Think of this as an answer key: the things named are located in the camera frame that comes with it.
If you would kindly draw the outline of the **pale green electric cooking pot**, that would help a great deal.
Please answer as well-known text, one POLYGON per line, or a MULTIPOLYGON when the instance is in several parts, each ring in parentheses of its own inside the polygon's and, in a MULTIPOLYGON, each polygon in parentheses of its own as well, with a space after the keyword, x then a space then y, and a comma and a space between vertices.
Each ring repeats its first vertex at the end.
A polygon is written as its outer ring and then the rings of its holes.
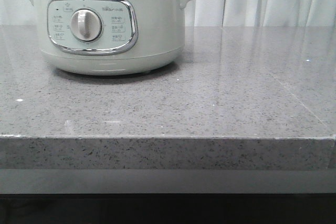
POLYGON ((56 68, 115 76, 172 62, 191 0, 30 0, 41 53, 56 68))

